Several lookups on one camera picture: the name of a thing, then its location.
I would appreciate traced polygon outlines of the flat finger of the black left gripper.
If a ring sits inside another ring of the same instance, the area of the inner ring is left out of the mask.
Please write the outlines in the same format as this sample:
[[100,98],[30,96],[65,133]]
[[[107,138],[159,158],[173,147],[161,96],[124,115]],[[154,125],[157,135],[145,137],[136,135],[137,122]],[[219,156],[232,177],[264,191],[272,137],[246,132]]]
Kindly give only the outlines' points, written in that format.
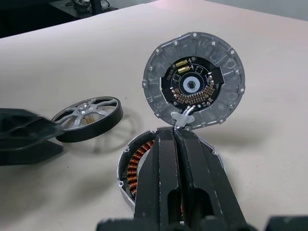
[[51,141],[23,148],[0,152],[1,166],[31,165],[52,158],[63,151],[63,146]]

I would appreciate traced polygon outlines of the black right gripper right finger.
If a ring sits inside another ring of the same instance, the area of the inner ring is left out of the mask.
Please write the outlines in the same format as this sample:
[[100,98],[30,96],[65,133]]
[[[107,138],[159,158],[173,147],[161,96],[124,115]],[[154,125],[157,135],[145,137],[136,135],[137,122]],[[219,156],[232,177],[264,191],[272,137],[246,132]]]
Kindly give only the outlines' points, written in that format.
[[218,157],[196,134],[177,130],[185,225],[193,231],[244,231],[246,221]]

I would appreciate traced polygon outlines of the ribbed finger of the black left gripper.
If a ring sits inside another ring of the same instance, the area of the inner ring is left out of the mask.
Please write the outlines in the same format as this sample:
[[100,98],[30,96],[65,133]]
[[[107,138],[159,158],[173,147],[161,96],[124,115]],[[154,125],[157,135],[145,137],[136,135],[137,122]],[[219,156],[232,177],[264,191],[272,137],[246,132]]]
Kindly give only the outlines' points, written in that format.
[[0,150],[20,151],[63,134],[62,127],[25,109],[1,108]]

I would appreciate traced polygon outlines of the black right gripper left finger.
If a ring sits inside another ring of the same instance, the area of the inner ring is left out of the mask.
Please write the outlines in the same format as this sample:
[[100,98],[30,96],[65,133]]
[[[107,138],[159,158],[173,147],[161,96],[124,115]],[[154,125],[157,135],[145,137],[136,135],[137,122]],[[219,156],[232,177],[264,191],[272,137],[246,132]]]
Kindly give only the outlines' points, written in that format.
[[134,230],[177,231],[186,223],[179,163],[184,133],[166,129],[156,136],[138,175]]

